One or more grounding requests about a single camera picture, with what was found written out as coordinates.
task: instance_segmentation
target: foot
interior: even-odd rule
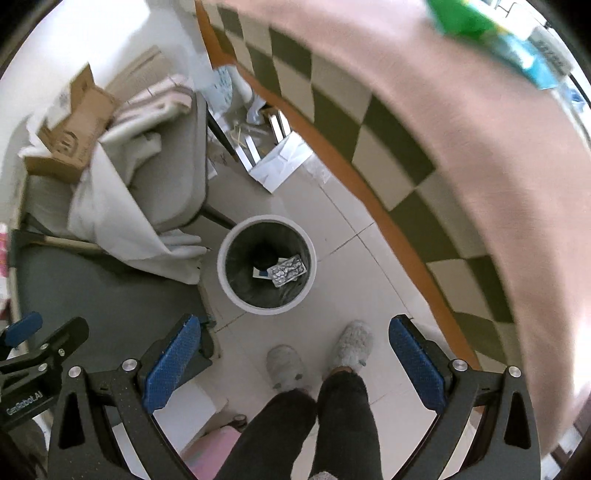
[[[333,349],[329,370],[350,368],[358,373],[367,364],[373,347],[374,334],[369,325],[361,320],[351,322]]]
[[[306,368],[298,353],[289,345],[278,345],[267,354],[267,373],[273,389],[287,392],[299,388],[306,390]]]

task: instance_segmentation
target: metal bolt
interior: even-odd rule
[[[466,370],[468,370],[468,364],[464,360],[460,360],[459,358],[456,358],[452,362],[452,366],[459,372],[465,372]]]
[[[123,362],[121,366],[126,372],[131,372],[132,370],[135,370],[135,367],[138,366],[138,361],[135,358],[130,358]]]
[[[76,378],[81,373],[82,373],[82,369],[76,365],[75,367],[70,368],[68,375],[70,376],[70,378]]]
[[[519,378],[521,376],[521,370],[517,367],[509,367],[509,375],[515,378]]]

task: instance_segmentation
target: white wall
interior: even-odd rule
[[[0,222],[22,165],[15,128],[48,104],[87,62],[106,85],[152,45],[169,56],[195,87],[212,83],[212,69],[196,20],[176,0],[63,0],[27,38],[0,79]]]

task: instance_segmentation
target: person's leg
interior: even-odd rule
[[[267,371],[280,393],[250,422],[215,480],[290,480],[293,464],[316,422],[316,402],[304,391],[297,352],[275,347]]]
[[[330,376],[318,396],[320,428],[312,475],[338,480],[383,480],[378,429],[365,384],[356,372],[365,365],[373,336],[364,322],[350,323],[339,339]]]

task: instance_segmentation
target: blue gripper pad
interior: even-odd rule
[[[4,330],[4,345],[16,348],[43,326],[43,319],[37,312],[31,312],[20,321]]]
[[[201,323],[191,315],[146,377],[142,403],[150,415],[166,405],[200,343]]]
[[[412,334],[394,317],[388,330],[390,346],[400,360],[425,408],[438,415],[446,406],[443,377]]]

